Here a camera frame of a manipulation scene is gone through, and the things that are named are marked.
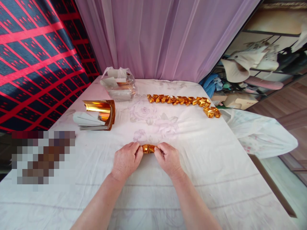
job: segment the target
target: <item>sheer curtain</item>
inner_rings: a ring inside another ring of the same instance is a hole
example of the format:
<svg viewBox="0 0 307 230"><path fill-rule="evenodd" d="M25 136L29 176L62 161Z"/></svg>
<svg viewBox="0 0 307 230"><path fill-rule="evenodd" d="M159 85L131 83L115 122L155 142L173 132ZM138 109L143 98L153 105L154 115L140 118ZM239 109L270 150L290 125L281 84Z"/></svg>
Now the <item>sheer curtain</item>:
<svg viewBox="0 0 307 230"><path fill-rule="evenodd" d="M103 71L199 82L259 0L76 0Z"/></svg>

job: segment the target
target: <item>rose print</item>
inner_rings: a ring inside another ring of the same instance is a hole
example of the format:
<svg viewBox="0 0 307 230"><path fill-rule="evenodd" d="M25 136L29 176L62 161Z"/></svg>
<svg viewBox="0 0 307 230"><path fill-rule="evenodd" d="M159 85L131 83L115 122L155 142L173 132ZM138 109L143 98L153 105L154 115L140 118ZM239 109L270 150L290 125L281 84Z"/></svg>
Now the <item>rose print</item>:
<svg viewBox="0 0 307 230"><path fill-rule="evenodd" d="M147 135L145 133L145 130L139 129L138 131L134 132L133 136L134 142L146 142L147 141Z"/></svg>
<svg viewBox="0 0 307 230"><path fill-rule="evenodd" d="M172 138L178 132L177 125L178 117L168 118L165 113L160 116L160 119L156 120L155 132L161 134L162 138Z"/></svg>
<svg viewBox="0 0 307 230"><path fill-rule="evenodd" d="M145 120L148 125L152 125L153 119L156 118L157 109L153 104L148 103L146 97L139 98L128 107L128 110L131 122Z"/></svg>

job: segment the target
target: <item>plastic bag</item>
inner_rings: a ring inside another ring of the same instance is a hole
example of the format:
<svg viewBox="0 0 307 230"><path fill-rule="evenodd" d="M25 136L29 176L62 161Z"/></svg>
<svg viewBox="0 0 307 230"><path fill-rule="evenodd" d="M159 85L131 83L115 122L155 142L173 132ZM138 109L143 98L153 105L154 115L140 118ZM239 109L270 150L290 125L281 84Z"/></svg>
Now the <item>plastic bag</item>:
<svg viewBox="0 0 307 230"><path fill-rule="evenodd" d="M107 67L100 78L100 84L106 88L110 97L117 101L131 100L136 93L135 79L128 68Z"/></svg>
<svg viewBox="0 0 307 230"><path fill-rule="evenodd" d="M248 154L259 159L288 153L297 139L274 118L237 109L219 109Z"/></svg>

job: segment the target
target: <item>human hand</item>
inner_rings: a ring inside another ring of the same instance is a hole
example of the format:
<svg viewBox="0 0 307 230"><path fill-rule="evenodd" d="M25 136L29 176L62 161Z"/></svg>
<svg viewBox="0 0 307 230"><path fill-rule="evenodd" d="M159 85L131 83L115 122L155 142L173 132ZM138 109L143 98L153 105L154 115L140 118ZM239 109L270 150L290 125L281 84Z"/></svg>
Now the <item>human hand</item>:
<svg viewBox="0 0 307 230"><path fill-rule="evenodd" d="M171 180L180 178L184 172L180 165L178 150L165 142L157 146L158 148L154 148L154 155L161 168L168 174Z"/></svg>
<svg viewBox="0 0 307 230"><path fill-rule="evenodd" d="M119 181L126 181L137 169L143 157L143 149L137 142L124 145L115 152L111 175Z"/></svg>

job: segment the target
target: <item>white tablecloth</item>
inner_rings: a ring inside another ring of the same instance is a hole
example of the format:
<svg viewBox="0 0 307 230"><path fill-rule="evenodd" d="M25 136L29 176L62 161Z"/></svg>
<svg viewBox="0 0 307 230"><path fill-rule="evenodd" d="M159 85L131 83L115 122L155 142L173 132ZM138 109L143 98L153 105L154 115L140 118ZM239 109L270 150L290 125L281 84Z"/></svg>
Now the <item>white tablecloth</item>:
<svg viewBox="0 0 307 230"><path fill-rule="evenodd" d="M76 131L75 187L68 191L16 191L10 173L0 183L1 229L68 229L110 173L114 153L131 141L168 142L184 171L223 229L295 229L223 118L198 106L150 104L146 94L204 96L196 83L136 80L130 102L115 102L111 131L79 131L74 111L82 100L109 99L96 79L50 130ZM109 229L185 229L167 174L153 154L144 155L115 205Z"/></svg>

